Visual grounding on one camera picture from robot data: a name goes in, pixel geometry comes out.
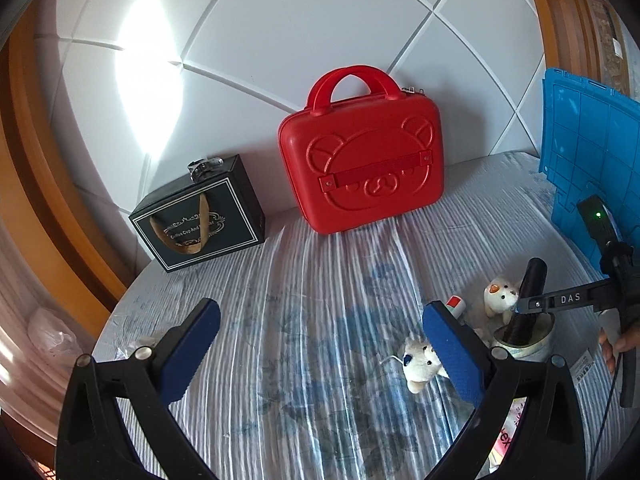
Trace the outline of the person's right hand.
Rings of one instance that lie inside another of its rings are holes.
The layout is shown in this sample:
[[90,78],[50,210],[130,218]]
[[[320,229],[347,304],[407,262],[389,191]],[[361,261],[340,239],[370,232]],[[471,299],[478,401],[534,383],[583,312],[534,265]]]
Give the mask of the person's right hand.
[[640,346],[640,325],[636,323],[631,326],[626,333],[623,333],[623,335],[616,340],[615,344],[611,344],[605,331],[600,330],[599,344],[602,348],[605,365],[610,374],[613,375],[616,367],[615,353],[626,352]]

